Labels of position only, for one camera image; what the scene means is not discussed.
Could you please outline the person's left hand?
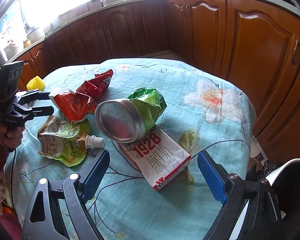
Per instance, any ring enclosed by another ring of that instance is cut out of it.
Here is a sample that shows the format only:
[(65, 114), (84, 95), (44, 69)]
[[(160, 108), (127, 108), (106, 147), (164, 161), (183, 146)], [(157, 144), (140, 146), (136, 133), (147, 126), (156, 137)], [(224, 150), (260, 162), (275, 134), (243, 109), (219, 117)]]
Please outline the person's left hand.
[(10, 151), (15, 150), (21, 144), (24, 129), (24, 126), (14, 129), (7, 128), (0, 122), (0, 144), (7, 147)]

